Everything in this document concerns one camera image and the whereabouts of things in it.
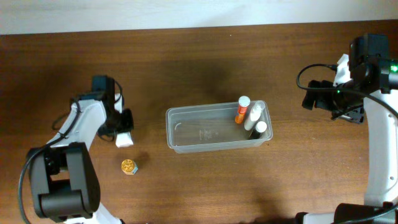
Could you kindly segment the white green medicine box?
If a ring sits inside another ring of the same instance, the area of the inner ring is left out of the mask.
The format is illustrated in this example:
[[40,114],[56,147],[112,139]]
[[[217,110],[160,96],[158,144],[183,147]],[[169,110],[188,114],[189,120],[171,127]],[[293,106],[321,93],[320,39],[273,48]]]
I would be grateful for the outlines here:
[[117,134],[115,143],[118,148],[130,147],[134,145],[130,132]]

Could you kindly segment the small jar gold lid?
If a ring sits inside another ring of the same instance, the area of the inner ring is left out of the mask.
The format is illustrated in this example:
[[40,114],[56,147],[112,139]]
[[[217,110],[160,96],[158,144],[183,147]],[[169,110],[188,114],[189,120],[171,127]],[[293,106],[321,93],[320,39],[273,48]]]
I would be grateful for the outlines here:
[[121,170],[126,175],[134,175],[138,171],[138,166],[133,160],[125,159],[121,163]]

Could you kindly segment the dark bottle white cap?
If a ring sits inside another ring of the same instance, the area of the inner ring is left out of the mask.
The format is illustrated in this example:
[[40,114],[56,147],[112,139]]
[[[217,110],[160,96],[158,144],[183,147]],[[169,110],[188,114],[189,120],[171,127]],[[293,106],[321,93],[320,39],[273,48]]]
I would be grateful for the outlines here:
[[267,130],[267,123],[265,121],[257,122],[251,134],[249,135],[249,140],[259,139],[266,130]]

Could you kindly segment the orange tube white cap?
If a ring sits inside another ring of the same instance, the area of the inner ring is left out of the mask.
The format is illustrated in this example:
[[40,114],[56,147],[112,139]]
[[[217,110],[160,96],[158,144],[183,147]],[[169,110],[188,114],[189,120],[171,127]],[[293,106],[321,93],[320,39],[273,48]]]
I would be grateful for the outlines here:
[[241,124],[243,122],[246,111],[247,111],[250,103],[251,103],[251,100],[248,96],[241,96],[238,99],[238,110],[237,110],[237,115],[235,117],[236,124]]

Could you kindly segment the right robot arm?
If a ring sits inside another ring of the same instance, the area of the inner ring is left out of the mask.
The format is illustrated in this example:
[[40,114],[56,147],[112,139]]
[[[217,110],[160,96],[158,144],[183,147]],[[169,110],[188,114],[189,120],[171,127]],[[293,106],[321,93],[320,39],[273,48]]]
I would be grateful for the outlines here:
[[355,38],[337,64],[333,82],[312,80],[302,107],[321,108],[331,118],[368,122],[369,175],[362,205],[341,203],[330,213],[300,212],[295,223],[397,223],[397,60],[386,35]]

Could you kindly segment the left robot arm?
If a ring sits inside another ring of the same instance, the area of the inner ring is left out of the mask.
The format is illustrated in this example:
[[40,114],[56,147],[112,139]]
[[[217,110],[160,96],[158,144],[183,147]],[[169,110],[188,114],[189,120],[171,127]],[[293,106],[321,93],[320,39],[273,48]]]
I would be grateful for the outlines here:
[[96,136],[111,137],[117,147],[132,146],[134,122],[124,107],[120,84],[107,75],[92,78],[91,90],[70,102],[70,113],[57,134],[26,156],[18,182],[18,205],[25,213],[22,186],[28,176],[34,211],[55,223],[122,223],[101,203],[101,189],[89,154]]

